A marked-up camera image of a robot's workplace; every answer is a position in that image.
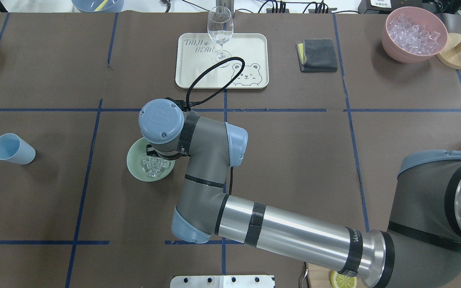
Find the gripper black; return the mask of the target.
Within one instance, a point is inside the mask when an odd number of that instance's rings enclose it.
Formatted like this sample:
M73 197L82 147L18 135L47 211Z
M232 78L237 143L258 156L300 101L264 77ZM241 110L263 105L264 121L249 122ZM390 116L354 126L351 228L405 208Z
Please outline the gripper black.
M174 153L167 155L166 152L156 150L151 144L146 145L146 155L150 157L161 158L169 161L173 161L180 158L180 153Z

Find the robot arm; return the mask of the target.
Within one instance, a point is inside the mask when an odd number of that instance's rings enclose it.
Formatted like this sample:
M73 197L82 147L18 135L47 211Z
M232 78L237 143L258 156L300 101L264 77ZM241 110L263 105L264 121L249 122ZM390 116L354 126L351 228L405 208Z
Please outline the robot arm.
M370 288L437 288L461 272L461 151L408 155L397 175L386 231L361 232L224 193L227 173L245 156L248 133L188 110L152 100L138 124L160 159L189 158L172 233L205 244L221 236L356 276Z

